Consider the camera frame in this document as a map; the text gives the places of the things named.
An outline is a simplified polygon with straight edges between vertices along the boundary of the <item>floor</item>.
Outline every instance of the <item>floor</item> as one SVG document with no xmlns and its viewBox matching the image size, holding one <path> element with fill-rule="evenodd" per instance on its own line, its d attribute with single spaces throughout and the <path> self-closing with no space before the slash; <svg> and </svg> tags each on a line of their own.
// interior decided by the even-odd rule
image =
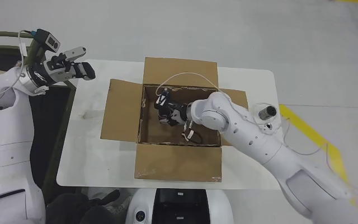
<svg viewBox="0 0 358 224">
<path fill-rule="evenodd" d="M 0 30 L 49 30 L 83 59 L 142 62 L 147 56 L 268 69 L 280 104 L 341 151 L 358 186 L 358 4 L 330 0 L 3 0 Z M 16 39 L 1 39 L 17 45 Z M 288 143 L 317 147 L 295 127 Z M 325 167 L 323 152 L 305 159 Z M 228 191 L 236 223 L 310 223 L 280 191 Z"/>
</svg>

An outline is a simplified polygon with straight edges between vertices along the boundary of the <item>black circular sensor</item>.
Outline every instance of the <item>black circular sensor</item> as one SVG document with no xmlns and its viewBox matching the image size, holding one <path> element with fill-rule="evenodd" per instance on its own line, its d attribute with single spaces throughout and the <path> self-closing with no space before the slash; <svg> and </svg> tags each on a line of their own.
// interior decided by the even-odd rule
<svg viewBox="0 0 358 224">
<path fill-rule="evenodd" d="M 143 211 L 139 211 L 135 214 L 135 219 L 138 221 L 138 222 L 141 222 L 145 219 L 145 213 Z"/>
<path fill-rule="evenodd" d="M 276 115 L 276 108 L 274 108 L 273 106 L 268 106 L 266 108 L 267 114 L 269 116 L 275 116 Z"/>
</svg>

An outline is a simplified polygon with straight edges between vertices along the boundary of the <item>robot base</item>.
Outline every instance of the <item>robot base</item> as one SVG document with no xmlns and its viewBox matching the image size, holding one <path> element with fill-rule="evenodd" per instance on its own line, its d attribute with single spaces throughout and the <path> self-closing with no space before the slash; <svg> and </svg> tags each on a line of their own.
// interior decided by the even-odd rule
<svg viewBox="0 0 358 224">
<path fill-rule="evenodd" d="M 234 217 L 222 190 L 139 189 L 130 202 L 125 223 L 234 224 Z"/>
</svg>

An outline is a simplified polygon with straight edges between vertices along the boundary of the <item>white cable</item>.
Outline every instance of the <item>white cable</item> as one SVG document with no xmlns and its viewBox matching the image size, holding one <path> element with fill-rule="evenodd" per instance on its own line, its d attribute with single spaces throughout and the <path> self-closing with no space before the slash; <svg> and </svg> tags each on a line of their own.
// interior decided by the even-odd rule
<svg viewBox="0 0 358 224">
<path fill-rule="evenodd" d="M 20 49 L 20 54 L 21 54 L 21 69 L 20 69 L 20 73 L 18 74 L 18 77 L 16 78 L 15 82 L 10 86 L 8 87 L 7 89 L 5 89 L 4 91 L 0 92 L 0 95 L 2 94 L 2 96 L 0 97 L 0 99 L 4 96 L 5 92 L 8 91 L 9 89 L 11 89 L 15 84 L 16 82 L 20 79 L 20 75 L 22 73 L 22 70 L 23 70 L 23 52 L 22 52 L 22 42 L 21 42 L 21 38 L 20 38 L 20 33 L 24 32 L 24 30 L 21 30 L 18 32 L 17 34 L 17 38 L 18 38 L 18 42 L 19 42 L 19 49 Z"/>
<path fill-rule="evenodd" d="M 229 101 L 231 108 L 232 108 L 237 114 L 239 114 L 240 117 L 241 117 L 243 120 L 245 120 L 245 121 L 247 121 L 247 122 L 249 122 L 249 123 L 251 123 L 251 124 L 256 125 L 256 126 L 259 128 L 259 130 L 260 130 L 261 133 L 266 134 L 266 135 L 268 135 L 268 136 L 273 136 L 273 135 L 276 134 L 277 131 L 281 128 L 282 124 L 280 124 L 272 133 L 266 133 L 266 132 L 264 132 L 264 131 L 260 128 L 260 125 L 256 123 L 255 119 L 253 119 L 254 122 L 251 122 L 251 121 L 247 120 L 247 117 L 246 117 L 245 115 L 242 115 L 239 111 L 237 111 L 237 110 L 234 108 L 233 103 L 232 103 L 232 101 L 230 100 L 230 98 L 229 98 L 221 89 L 219 89 L 219 87 L 217 87 L 215 84 L 213 84 L 213 83 L 212 83 L 210 80 L 208 80 L 205 76 L 203 76 L 203 75 L 201 75 L 201 74 L 198 74 L 198 73 L 195 73 L 195 72 L 182 72 L 182 73 L 178 73 L 178 74 L 175 74 L 175 75 L 169 77 L 167 80 L 165 80 L 162 84 L 160 84 L 160 85 L 158 86 L 158 88 L 156 89 L 156 95 L 157 95 L 157 96 L 160 96 L 160 94 L 158 94 L 158 90 L 159 90 L 159 88 L 161 88 L 165 83 L 167 83 L 167 82 L 168 82 L 169 80 L 171 80 L 172 78 L 174 78 L 174 77 L 176 77 L 176 76 L 180 76 L 180 75 L 182 75 L 182 74 L 195 74 L 195 75 L 200 76 L 200 77 L 202 77 L 203 79 L 207 80 L 212 86 L 214 86 L 219 92 L 221 92 L 221 93 L 225 96 L 225 98 Z"/>
<path fill-rule="evenodd" d="M 316 154 L 317 152 L 319 152 L 321 150 L 321 148 L 318 148 L 316 151 L 314 152 L 311 152 L 311 153 L 301 153 L 301 152 L 297 152 L 296 150 L 294 150 L 293 148 L 291 148 L 287 143 L 286 143 L 286 136 L 287 136 L 287 133 L 289 132 L 290 130 L 290 126 L 291 126 L 291 122 L 290 122 L 290 119 L 289 118 L 286 118 L 285 120 L 287 120 L 289 122 L 289 126 L 287 127 L 286 129 L 286 132 L 284 134 L 284 145 L 289 148 L 290 150 L 294 151 L 295 153 L 299 154 L 299 155 L 302 155 L 302 156 L 311 156 L 313 154 Z"/>
</svg>

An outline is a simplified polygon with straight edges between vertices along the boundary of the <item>white table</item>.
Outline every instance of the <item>white table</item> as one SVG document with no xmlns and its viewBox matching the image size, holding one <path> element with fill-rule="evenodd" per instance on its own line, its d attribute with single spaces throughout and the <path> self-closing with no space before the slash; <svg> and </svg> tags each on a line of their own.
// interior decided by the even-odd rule
<svg viewBox="0 0 358 224">
<path fill-rule="evenodd" d="M 111 78 L 142 83 L 144 63 L 88 60 L 96 79 L 80 80 L 70 115 L 57 183 L 117 188 L 279 189 L 259 163 L 233 147 L 223 147 L 222 182 L 134 179 L 136 143 L 100 139 Z M 274 74 L 266 70 L 218 68 L 219 87 L 246 92 L 249 108 L 266 102 L 278 108 Z M 281 129 L 277 135 L 282 136 Z"/>
</svg>

